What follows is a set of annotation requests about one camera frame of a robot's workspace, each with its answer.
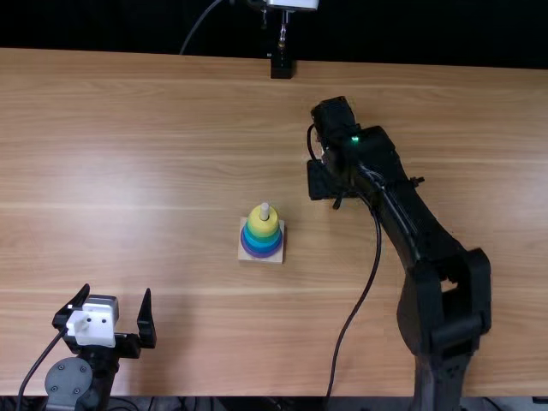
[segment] table surface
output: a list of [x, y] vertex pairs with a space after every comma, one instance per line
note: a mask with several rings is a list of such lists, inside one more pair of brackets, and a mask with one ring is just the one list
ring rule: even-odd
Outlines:
[[[113, 393], [323, 395], [338, 332], [371, 269], [356, 201], [307, 196], [310, 109], [346, 95], [381, 125], [442, 225], [492, 265], [491, 332], [469, 396], [548, 387], [548, 73], [81, 51], [0, 51], [0, 394], [14, 394], [84, 284], [136, 332], [152, 289], [158, 346], [122, 360]], [[270, 201], [283, 265], [237, 260], [240, 217]], [[408, 396], [396, 324], [403, 271], [384, 238], [342, 345], [334, 395]], [[28, 385], [44, 393], [58, 344]]]

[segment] wooden base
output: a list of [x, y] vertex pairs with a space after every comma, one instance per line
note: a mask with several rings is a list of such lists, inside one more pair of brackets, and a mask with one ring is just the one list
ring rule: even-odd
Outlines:
[[[240, 261], [258, 261], [262, 263], [282, 264], [283, 248], [285, 247], [285, 238], [282, 239], [282, 246], [276, 251], [275, 254], [265, 259], [258, 259], [257, 257], [254, 257], [248, 254], [241, 244], [240, 235], [241, 235], [241, 231], [243, 230], [243, 226], [246, 225], [246, 223], [247, 223], [246, 217], [240, 218], [240, 231], [238, 231], [238, 259]], [[280, 230], [282, 231], [282, 235], [285, 236], [285, 222], [283, 220], [280, 220]]]

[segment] blue ring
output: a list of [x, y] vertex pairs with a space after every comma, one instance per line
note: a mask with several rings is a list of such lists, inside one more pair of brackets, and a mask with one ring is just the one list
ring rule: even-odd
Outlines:
[[245, 225], [242, 230], [243, 238], [249, 248], [254, 250], [256, 253], [268, 253], [274, 248], [277, 247], [280, 238], [282, 237], [282, 231], [279, 229], [275, 235], [269, 237], [268, 242], [257, 241], [253, 238], [253, 235]]
[[278, 238], [282, 234], [282, 231], [278, 227], [277, 231], [273, 235], [269, 235], [268, 237], [257, 237], [251, 231], [251, 229], [249, 228], [249, 226], [247, 224], [245, 225], [244, 228], [246, 229], [246, 238], [251, 238], [252, 240], [254, 240], [256, 242], [260, 242], [261, 244], [271, 243], [274, 240], [275, 237]]

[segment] purple ring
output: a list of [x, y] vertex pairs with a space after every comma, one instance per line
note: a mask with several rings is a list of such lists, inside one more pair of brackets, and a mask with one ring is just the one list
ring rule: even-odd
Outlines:
[[280, 237], [277, 241], [277, 245], [274, 247], [274, 249], [272, 251], [269, 251], [268, 253], [256, 253], [256, 252], [252, 251], [246, 244], [246, 240], [244, 238], [243, 230], [240, 233], [240, 243], [241, 243], [241, 246], [243, 247], [243, 249], [246, 250], [246, 253], [248, 253], [249, 255], [255, 257], [256, 259], [266, 259], [266, 258], [271, 257], [272, 255], [274, 255], [275, 253], [277, 253], [277, 251], [280, 249], [280, 246], [283, 244], [283, 233], [280, 235]]

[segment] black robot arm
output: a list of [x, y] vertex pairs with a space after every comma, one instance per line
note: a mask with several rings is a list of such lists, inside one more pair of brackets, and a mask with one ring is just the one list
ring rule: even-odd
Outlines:
[[[322, 162], [308, 165], [313, 200], [364, 195], [405, 269], [397, 309], [403, 340], [416, 357], [413, 411], [460, 410], [464, 372], [491, 328], [491, 268], [481, 249], [467, 251], [416, 192], [381, 127], [361, 129], [345, 98], [312, 111]], [[449, 280], [454, 288], [442, 291]]]
[[114, 332], [117, 298], [89, 295], [86, 284], [54, 316], [52, 325], [64, 331], [63, 340], [76, 357], [58, 361], [48, 372], [46, 411], [104, 411], [121, 358], [137, 359], [142, 348], [155, 348], [151, 290], [141, 303], [139, 335]]

